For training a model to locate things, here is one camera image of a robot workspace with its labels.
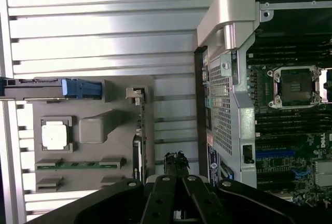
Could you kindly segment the grey plastic parts rack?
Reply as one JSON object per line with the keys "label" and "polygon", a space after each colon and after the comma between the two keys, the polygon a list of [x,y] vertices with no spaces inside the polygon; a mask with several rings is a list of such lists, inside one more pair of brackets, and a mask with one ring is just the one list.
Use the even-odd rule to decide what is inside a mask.
{"label": "grey plastic parts rack", "polygon": [[[154,79],[151,76],[94,76],[78,79],[101,82],[102,98],[28,100],[33,107],[35,189],[38,193],[98,190],[133,177],[133,137],[139,110],[126,98],[126,88],[144,88],[147,171],[153,165]],[[42,125],[62,121],[67,146],[47,150]],[[64,162],[118,164],[120,169],[37,170]]]}

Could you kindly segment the open black PC case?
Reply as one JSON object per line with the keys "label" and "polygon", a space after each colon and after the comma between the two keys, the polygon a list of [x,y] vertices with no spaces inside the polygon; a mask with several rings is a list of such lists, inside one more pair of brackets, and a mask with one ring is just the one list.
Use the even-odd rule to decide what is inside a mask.
{"label": "open black PC case", "polygon": [[209,181],[257,188],[247,52],[254,45],[332,44],[332,0],[213,0],[194,43],[198,134]]}

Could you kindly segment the green RAM stick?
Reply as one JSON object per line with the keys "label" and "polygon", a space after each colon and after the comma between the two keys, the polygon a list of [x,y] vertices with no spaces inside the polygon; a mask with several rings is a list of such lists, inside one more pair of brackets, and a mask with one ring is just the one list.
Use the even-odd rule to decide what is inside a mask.
{"label": "green RAM stick", "polygon": [[55,166],[37,166],[37,170],[85,170],[85,169],[107,169],[117,170],[120,169],[118,164],[100,165],[97,162],[64,162],[56,164]]}

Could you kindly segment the blue expansion slot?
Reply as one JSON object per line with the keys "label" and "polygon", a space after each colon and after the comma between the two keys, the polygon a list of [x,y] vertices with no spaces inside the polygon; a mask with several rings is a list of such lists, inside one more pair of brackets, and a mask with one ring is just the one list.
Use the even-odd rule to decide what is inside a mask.
{"label": "blue expansion slot", "polygon": [[275,157],[292,157],[295,154],[293,150],[283,151],[260,151],[256,152],[256,158],[275,158]]}

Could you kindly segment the green motherboard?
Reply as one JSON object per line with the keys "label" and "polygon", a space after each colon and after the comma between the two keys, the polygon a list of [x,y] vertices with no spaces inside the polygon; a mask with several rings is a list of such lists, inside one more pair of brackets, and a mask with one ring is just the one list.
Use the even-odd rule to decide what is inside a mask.
{"label": "green motherboard", "polygon": [[332,206],[332,186],[315,184],[315,161],[332,160],[332,104],[278,110],[267,71],[286,66],[332,68],[332,44],[254,45],[246,55],[247,87],[255,108],[255,154],[293,150],[292,157],[256,158],[257,188],[310,207]]}

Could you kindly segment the silver CPU chip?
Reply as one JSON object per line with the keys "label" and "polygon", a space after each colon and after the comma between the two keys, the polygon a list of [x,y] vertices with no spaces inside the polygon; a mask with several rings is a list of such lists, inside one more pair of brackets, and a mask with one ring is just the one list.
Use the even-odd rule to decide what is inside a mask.
{"label": "silver CPU chip", "polygon": [[67,146],[67,127],[62,121],[46,121],[41,127],[41,136],[47,150],[63,150]]}

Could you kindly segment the small silver heatsink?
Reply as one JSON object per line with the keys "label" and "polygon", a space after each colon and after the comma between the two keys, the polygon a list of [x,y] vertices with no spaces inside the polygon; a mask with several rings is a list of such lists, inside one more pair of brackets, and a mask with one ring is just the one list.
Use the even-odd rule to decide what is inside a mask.
{"label": "small silver heatsink", "polygon": [[332,186],[332,160],[315,161],[315,184],[320,187]]}

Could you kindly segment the CPU socket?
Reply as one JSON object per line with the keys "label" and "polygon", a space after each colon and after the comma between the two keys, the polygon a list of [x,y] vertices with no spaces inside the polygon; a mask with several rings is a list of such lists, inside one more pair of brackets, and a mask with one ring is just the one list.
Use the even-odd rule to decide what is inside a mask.
{"label": "CPU socket", "polygon": [[320,76],[315,66],[286,66],[267,71],[272,78],[273,97],[268,106],[278,110],[311,108],[322,104]]}

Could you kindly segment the hard disk with blue caddy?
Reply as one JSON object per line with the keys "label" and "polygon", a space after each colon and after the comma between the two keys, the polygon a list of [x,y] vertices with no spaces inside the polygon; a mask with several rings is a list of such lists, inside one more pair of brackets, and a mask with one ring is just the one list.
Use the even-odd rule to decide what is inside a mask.
{"label": "hard disk with blue caddy", "polygon": [[101,99],[103,84],[78,78],[13,79],[0,77],[0,100]]}

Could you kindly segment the metal socket cover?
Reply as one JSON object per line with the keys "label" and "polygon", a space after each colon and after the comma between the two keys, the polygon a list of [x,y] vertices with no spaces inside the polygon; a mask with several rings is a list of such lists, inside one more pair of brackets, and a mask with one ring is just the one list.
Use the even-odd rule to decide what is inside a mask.
{"label": "metal socket cover", "polygon": [[332,104],[332,68],[321,70],[319,85],[322,102]]}

